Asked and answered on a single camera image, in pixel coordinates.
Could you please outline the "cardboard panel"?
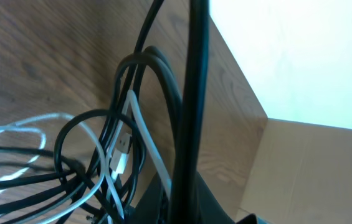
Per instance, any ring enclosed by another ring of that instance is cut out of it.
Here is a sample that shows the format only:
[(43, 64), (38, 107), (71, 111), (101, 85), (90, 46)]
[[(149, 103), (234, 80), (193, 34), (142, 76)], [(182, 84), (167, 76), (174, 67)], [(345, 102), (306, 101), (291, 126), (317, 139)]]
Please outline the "cardboard panel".
[(237, 219), (352, 223), (352, 130), (270, 120)]

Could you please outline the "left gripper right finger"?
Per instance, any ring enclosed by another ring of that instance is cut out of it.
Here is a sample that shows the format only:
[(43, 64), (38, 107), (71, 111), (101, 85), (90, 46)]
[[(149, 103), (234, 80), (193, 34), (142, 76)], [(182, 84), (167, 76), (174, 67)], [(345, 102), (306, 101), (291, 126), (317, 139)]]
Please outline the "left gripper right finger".
[(213, 196), (201, 175), (196, 173), (197, 203), (199, 205), (199, 221), (201, 224), (234, 224), (219, 202)]

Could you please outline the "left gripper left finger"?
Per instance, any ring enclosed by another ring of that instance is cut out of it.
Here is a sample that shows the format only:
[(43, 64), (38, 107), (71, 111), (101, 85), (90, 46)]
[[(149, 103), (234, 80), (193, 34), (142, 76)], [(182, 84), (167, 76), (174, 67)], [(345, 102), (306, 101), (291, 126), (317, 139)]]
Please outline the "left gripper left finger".
[(158, 174), (155, 174), (134, 213), (130, 216), (130, 223), (165, 224), (167, 223), (168, 205), (164, 187)]

